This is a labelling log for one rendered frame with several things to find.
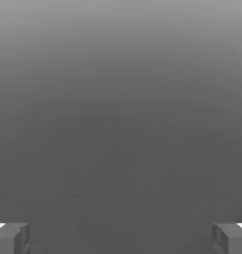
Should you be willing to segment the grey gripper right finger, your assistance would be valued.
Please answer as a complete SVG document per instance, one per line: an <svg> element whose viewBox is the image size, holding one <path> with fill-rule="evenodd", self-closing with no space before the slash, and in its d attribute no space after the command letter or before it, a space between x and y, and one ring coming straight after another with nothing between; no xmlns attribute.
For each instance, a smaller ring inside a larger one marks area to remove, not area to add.
<svg viewBox="0 0 242 254"><path fill-rule="evenodd" d="M242 223L213 223L215 254L242 254Z"/></svg>

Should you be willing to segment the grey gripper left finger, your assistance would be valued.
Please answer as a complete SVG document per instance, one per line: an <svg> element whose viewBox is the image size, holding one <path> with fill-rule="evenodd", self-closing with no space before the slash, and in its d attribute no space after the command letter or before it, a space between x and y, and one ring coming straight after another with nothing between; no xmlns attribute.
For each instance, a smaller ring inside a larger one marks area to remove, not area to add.
<svg viewBox="0 0 242 254"><path fill-rule="evenodd" d="M0 254L31 254L31 226L0 222Z"/></svg>

